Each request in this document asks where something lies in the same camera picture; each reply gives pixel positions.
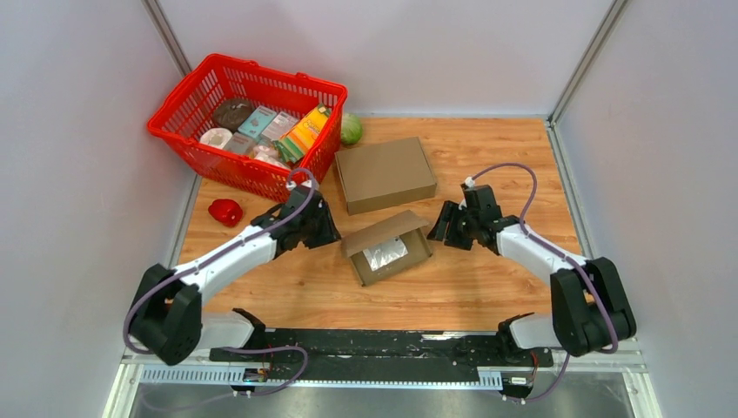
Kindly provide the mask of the small cardboard sheet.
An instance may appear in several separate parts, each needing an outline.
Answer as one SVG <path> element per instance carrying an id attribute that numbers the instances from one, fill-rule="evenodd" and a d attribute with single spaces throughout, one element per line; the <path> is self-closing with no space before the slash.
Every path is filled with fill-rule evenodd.
<path id="1" fill-rule="evenodd" d="M 359 284 L 369 287 L 430 259 L 428 226 L 426 219 L 407 210 L 347 235 L 340 249 Z"/>

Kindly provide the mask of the clear plastic packet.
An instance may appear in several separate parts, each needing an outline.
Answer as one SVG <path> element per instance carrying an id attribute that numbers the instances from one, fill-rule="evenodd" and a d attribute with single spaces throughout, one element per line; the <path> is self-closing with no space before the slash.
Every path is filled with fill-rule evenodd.
<path id="1" fill-rule="evenodd" d="M 389 266 L 393 262 L 404 258 L 409 254 L 409 251 L 401 237 L 395 236 L 373 246 L 367 247 L 362 251 L 362 253 L 366 258 L 370 269 L 373 272 L 376 272 L 379 269 Z"/>

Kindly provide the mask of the large brown cardboard box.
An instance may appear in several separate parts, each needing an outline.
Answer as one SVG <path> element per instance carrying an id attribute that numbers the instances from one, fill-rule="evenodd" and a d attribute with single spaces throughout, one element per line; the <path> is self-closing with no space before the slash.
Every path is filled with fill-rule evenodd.
<path id="1" fill-rule="evenodd" d="M 345 149 L 335 163 L 350 215 L 431 199 L 438 189 L 418 137 Z"/>

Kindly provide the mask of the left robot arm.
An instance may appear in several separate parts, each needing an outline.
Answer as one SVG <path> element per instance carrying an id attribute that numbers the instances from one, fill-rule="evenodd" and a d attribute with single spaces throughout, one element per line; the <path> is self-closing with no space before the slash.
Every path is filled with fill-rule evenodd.
<path id="1" fill-rule="evenodd" d="M 299 185 L 285 203 L 206 255 L 174 268 L 149 267 L 124 319 L 124 342 L 169 366 L 203 349 L 233 349 L 243 360 L 255 361 L 266 347 L 255 319 L 238 309 L 206 314 L 205 305 L 234 280 L 298 245 L 313 249 L 340 239 L 322 194 Z"/>

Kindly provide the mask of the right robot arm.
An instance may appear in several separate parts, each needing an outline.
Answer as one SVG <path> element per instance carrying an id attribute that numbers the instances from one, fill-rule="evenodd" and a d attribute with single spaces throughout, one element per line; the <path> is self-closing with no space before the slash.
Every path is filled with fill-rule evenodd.
<path id="1" fill-rule="evenodd" d="M 634 337 L 636 320 L 612 260 L 570 253 L 522 218 L 503 215 L 488 185 L 462 190 L 463 201 L 445 201 L 427 237 L 466 251 L 479 244 L 525 267 L 550 290 L 550 315 L 524 313 L 498 325 L 496 352 L 502 361 L 519 364 L 539 347 L 574 357 L 610 353 Z"/>

